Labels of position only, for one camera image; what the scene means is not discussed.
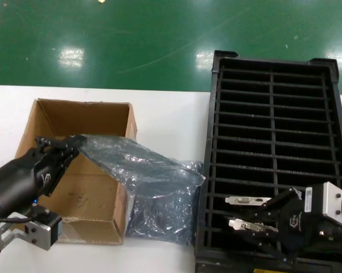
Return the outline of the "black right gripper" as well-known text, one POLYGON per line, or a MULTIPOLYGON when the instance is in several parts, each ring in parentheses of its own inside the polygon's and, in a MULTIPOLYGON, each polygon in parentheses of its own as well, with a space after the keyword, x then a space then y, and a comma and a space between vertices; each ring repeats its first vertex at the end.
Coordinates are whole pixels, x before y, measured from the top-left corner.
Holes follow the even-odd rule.
POLYGON ((294 252, 342 252, 342 226, 320 215, 306 213, 302 192, 289 188, 254 209, 255 219, 278 219, 278 229, 266 225, 244 224, 244 240, 277 259, 295 259, 294 252), (270 242, 280 242, 290 253, 284 254, 270 242))

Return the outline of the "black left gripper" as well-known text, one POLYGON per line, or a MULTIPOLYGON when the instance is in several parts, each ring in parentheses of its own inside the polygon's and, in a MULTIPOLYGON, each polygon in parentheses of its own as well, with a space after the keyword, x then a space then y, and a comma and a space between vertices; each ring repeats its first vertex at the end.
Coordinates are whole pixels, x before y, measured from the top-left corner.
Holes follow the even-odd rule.
POLYGON ((50 196, 87 137, 35 138, 36 148, 0 168, 0 219, 28 209, 40 196, 50 196))

